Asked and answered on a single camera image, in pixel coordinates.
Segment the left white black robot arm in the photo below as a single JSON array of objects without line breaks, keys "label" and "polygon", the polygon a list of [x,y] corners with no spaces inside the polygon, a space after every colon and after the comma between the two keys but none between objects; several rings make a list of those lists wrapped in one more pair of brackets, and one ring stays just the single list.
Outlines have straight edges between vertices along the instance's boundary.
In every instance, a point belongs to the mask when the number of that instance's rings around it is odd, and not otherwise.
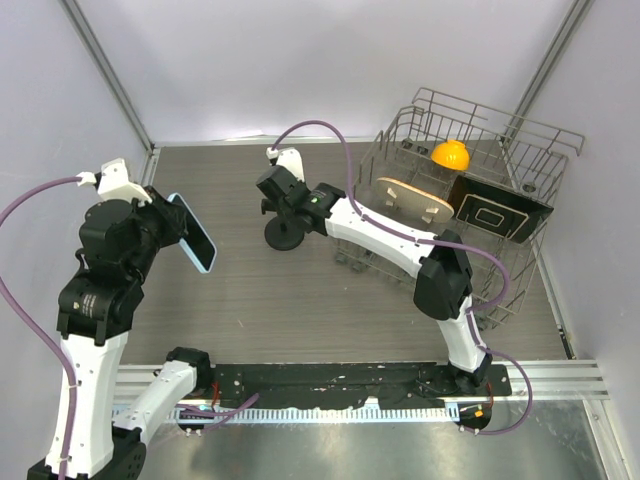
[{"label": "left white black robot arm", "polygon": [[122,353],[159,251],[180,245],[201,273],[210,272],[216,258],[214,243],[180,194],[164,198],[151,186],[143,191],[144,200],[99,202],[80,227],[80,267],[59,295],[57,321],[75,374],[74,425],[65,446],[63,397],[51,450],[29,468],[30,479],[136,479],[152,437],[177,403],[186,396],[203,398],[212,389],[208,353],[176,347],[130,407],[112,413]]}]

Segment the black phone stand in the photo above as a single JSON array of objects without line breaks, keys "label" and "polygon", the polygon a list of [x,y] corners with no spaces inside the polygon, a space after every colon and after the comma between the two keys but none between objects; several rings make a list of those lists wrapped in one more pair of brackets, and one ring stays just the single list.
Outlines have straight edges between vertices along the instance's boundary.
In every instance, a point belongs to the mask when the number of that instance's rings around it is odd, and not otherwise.
[{"label": "black phone stand", "polygon": [[268,199],[261,200],[261,213],[275,213],[264,228],[264,239],[269,247],[277,251],[290,251],[297,248],[304,240],[305,233],[277,212],[274,204]]}]

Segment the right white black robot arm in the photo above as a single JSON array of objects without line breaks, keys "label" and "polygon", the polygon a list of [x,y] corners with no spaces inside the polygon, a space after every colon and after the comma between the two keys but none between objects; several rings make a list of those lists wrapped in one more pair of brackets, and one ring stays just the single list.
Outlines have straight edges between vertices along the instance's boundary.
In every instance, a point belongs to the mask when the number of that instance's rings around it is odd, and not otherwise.
[{"label": "right white black robot arm", "polygon": [[329,184],[320,183],[311,190],[283,166],[270,167],[256,186],[265,196],[262,209],[274,211],[299,236],[317,232],[346,240],[414,278],[413,302],[439,325],[455,389],[472,395],[486,385],[485,354],[474,341],[477,330],[466,318],[472,304],[472,269],[463,251],[420,244],[409,228],[368,209],[357,211],[358,204]]}]

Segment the phone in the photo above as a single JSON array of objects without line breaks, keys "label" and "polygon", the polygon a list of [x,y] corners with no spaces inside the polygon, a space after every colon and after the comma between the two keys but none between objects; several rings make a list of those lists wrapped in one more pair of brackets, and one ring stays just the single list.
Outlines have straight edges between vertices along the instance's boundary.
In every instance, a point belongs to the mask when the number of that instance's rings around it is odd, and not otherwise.
[{"label": "phone", "polygon": [[177,192],[169,195],[168,201],[186,211],[186,235],[179,245],[201,274],[209,274],[217,258],[217,248],[191,207]]}]

